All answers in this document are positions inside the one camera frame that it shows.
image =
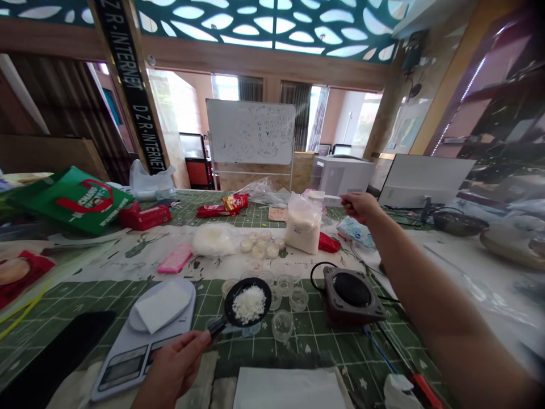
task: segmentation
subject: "black measuring scoop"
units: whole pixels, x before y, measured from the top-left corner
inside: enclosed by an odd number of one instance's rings
[[[245,290],[253,286],[259,287],[260,289],[263,290],[263,293],[265,294],[265,308],[263,309],[263,314],[261,314],[259,318],[252,320],[246,324],[243,324],[242,322],[240,322],[240,320],[236,319],[235,317],[235,313],[233,311],[234,299],[237,298],[239,294],[242,294]],[[217,321],[213,322],[207,328],[210,331],[212,340],[216,338],[219,334],[221,334],[222,331],[227,326],[227,324],[229,323],[231,323],[235,327],[240,327],[240,328],[246,328],[246,327],[251,327],[253,325],[256,325],[269,312],[269,308],[271,307],[271,301],[272,301],[271,289],[269,288],[268,284],[262,279],[250,277],[250,278],[245,278],[237,282],[233,286],[233,288],[231,288],[231,290],[227,294],[227,297],[225,297],[224,315]]]

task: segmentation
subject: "black banner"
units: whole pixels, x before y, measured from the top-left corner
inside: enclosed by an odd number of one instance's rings
[[[140,73],[135,44],[121,0],[96,0],[95,5],[100,25],[108,40],[114,64],[121,79],[131,116],[136,126],[138,139],[146,157],[151,174],[166,170],[165,156],[157,135],[150,100],[144,88]]]

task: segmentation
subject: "hand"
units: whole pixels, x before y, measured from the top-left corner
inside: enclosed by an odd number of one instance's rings
[[[376,199],[369,193],[348,193],[341,195],[341,199],[346,214],[361,224],[367,224],[369,218],[384,214]]]
[[[195,382],[210,341],[210,331],[191,331],[157,351],[131,408],[174,408]]]

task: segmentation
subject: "decorative ceiling panel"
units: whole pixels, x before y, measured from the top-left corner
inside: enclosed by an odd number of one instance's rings
[[[389,64],[402,0],[135,0],[142,32]]]
[[[0,16],[93,26],[86,0],[0,0]]]

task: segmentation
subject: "white box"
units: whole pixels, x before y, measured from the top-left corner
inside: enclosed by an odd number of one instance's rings
[[[322,190],[326,196],[365,192],[373,173],[375,164],[364,160],[315,157],[309,189]]]

